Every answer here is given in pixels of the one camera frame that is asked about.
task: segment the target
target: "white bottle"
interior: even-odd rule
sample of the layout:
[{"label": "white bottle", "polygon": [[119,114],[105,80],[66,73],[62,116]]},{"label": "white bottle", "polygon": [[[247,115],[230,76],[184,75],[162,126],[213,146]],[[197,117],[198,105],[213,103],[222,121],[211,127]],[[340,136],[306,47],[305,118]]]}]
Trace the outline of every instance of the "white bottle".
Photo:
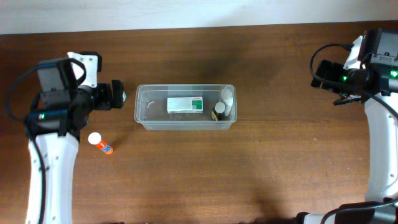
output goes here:
[{"label": "white bottle", "polygon": [[234,105],[233,87],[228,85],[221,91],[221,99],[225,104],[225,116],[228,116]]}]

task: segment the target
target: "plastic bin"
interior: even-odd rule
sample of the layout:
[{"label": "plastic bin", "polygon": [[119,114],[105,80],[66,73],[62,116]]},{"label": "plastic bin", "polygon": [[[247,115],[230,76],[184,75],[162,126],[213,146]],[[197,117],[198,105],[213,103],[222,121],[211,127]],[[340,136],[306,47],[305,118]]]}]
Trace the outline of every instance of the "plastic bin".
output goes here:
[{"label": "plastic bin", "polygon": [[[222,121],[213,121],[211,110],[221,100],[227,85],[140,85],[136,95],[135,119],[147,130],[226,130],[236,121],[236,89],[231,113]],[[203,98],[202,113],[168,113],[167,98]]]}]

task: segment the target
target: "blue label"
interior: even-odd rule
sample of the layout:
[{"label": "blue label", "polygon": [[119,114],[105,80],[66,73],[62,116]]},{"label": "blue label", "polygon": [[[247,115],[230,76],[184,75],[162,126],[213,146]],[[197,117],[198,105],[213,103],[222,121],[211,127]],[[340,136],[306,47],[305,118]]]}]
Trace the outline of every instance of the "blue label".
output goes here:
[{"label": "blue label", "polygon": [[109,152],[111,150],[111,146],[106,145],[106,147],[101,149],[101,150],[104,151],[104,152]]}]

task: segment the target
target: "green label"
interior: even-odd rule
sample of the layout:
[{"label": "green label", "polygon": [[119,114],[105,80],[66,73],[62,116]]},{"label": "green label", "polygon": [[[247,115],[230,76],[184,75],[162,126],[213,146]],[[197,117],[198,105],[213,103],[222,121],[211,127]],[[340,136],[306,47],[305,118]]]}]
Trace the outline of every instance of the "green label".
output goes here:
[{"label": "green label", "polygon": [[192,100],[192,108],[194,110],[202,110],[201,100]]}]

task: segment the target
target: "green and white box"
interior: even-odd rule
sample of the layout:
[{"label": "green and white box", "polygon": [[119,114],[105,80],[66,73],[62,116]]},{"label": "green and white box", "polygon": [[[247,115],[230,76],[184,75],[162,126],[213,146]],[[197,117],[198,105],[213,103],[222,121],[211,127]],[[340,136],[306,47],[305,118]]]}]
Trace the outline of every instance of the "green and white box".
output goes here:
[{"label": "green and white box", "polygon": [[203,98],[198,97],[178,97],[167,98],[168,113],[202,113]]}]

